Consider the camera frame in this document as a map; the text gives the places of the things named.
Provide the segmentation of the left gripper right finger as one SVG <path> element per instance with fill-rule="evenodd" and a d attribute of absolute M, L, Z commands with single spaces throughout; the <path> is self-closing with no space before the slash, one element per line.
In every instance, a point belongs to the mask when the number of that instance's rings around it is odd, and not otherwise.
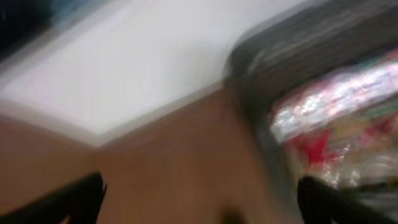
<path fill-rule="evenodd" d="M 297 186 L 297 202 L 305 224 L 396 224 L 387 216 L 345 197 L 314 177 L 303 177 Z"/>

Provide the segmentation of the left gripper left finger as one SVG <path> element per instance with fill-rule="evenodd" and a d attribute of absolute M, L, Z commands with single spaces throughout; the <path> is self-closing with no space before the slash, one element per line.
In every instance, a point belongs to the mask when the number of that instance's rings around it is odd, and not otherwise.
<path fill-rule="evenodd" d="M 107 186 L 99 172 L 89 174 L 22 207 L 1 215 L 1 223 L 95 224 Z"/>

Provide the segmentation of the multicolour tissue multipack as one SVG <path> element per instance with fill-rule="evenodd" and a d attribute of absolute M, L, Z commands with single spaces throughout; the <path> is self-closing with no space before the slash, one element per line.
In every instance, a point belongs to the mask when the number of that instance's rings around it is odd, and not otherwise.
<path fill-rule="evenodd" d="M 302 177 L 397 215 L 397 50 L 308 82 L 268 115 L 289 190 Z"/>

